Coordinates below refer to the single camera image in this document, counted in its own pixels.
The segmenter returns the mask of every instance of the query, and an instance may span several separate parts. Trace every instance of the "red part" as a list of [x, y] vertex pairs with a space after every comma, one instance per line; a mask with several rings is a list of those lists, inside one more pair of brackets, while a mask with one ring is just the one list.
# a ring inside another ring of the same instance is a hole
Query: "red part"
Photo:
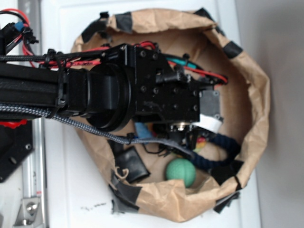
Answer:
[[9, 127], [11, 129], [15, 129], [16, 127], [19, 127], [21, 125], [26, 125], [27, 120], [21, 120], [20, 122], [0, 122], [0, 125], [3, 125], [5, 127]]
[[206, 141], [206, 139], [204, 137], [200, 137], [197, 139], [197, 143], [204, 143]]

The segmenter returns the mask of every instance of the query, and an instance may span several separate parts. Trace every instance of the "white surface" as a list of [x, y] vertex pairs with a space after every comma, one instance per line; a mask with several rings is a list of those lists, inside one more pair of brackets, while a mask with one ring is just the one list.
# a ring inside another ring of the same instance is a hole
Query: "white surface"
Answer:
[[[42, 1], [43, 51], [54, 48], [69, 52], [76, 37], [99, 12], [124, 13], [142, 8], [198, 10], [206, 8], [222, 25], [229, 38], [239, 42], [233, 0], [44, 0]], [[46, 121], [47, 183], [50, 227], [260, 227], [255, 175], [232, 202], [218, 215], [210, 210], [202, 217], [176, 224], [162, 218], [139, 214], [111, 214], [111, 194], [98, 169], [75, 131], [51, 120]]]
[[257, 167], [264, 228], [304, 225], [304, 1], [237, 0], [243, 48], [271, 79], [269, 143]]
[[0, 214], [4, 217], [1, 228], [10, 228], [14, 225], [22, 198], [22, 167], [20, 166], [5, 183], [0, 183]]

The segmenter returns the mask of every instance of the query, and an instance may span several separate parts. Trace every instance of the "black tape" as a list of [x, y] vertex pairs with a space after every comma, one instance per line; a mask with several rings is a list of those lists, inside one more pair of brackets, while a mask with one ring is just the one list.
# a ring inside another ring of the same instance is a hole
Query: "black tape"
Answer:
[[[204, 8], [199, 9], [199, 10], [196, 11], [194, 14], [195, 14], [195, 15], [199, 15], [199, 16], [201, 16], [201, 17], [208, 18], [208, 19], [214, 21], [214, 19], [210, 16], [209, 12], [208, 12], [207, 10], [205, 10]], [[223, 36], [225, 36], [225, 33], [223, 32], [223, 30], [221, 30], [221, 28], [220, 28], [219, 26], [216, 26], [216, 27], [215, 27], [215, 30], [216, 30], [218, 33], [220, 33], [220, 34], [222, 34]]]
[[124, 145], [121, 143], [114, 142], [112, 140], [108, 140], [108, 144], [110, 145], [114, 156], [118, 156], [124, 151]]
[[214, 19], [210, 16], [209, 12], [207, 10], [205, 10], [204, 8], [199, 9], [194, 14], [199, 15], [201, 17], [208, 18], [208, 19], [214, 21]]
[[116, 17], [116, 26], [119, 30], [124, 31], [126, 33], [132, 33], [132, 16], [131, 12], [127, 12], [124, 14], [117, 14]]
[[235, 192], [227, 197], [217, 200], [216, 206], [213, 208], [213, 210], [218, 214], [220, 214], [225, 207], [230, 206], [232, 200], [238, 199], [240, 194], [241, 194], [240, 192]]
[[86, 29], [81, 33], [82, 40], [86, 43], [88, 42], [94, 33], [98, 32], [101, 34], [102, 38], [106, 38], [106, 25], [107, 25], [107, 18], [109, 14], [107, 12], [101, 12], [100, 18], [93, 21]]
[[142, 188], [121, 183], [114, 173], [112, 184], [116, 187], [115, 190], [109, 186], [113, 194], [113, 212], [138, 212], [135, 203]]
[[243, 51], [243, 49], [239, 45], [231, 41], [223, 47], [223, 51], [228, 58], [234, 58], [238, 56]]
[[238, 181], [238, 178], [236, 177], [236, 174], [240, 170], [244, 163], [242, 161], [234, 160], [227, 166], [218, 166], [210, 170], [211, 176], [217, 181], [219, 185], [224, 183], [226, 180], [228, 180], [230, 177], [235, 177], [236, 181], [238, 182], [236, 190], [239, 190], [240, 183]]

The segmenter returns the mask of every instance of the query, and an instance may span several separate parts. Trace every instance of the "connector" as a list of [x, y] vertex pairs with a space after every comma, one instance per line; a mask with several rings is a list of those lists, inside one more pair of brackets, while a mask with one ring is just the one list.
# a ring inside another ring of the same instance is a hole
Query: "connector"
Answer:
[[9, 23], [7, 24], [1, 31], [4, 34], [5, 45], [7, 46], [11, 42], [13, 42], [20, 34], [24, 25], [22, 22], [18, 23]]
[[36, 37], [33, 34], [33, 30], [30, 27], [24, 27], [22, 29], [22, 34], [25, 40], [30, 44], [35, 44], [39, 42], [38, 40], [36, 40]]

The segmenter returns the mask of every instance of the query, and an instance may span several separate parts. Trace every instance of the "white wall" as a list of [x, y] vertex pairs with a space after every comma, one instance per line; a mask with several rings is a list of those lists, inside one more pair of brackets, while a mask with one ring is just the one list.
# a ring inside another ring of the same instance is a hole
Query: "white wall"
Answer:
[[269, 143], [258, 168], [264, 228], [304, 227], [304, 1], [236, 0], [243, 48], [270, 76]]

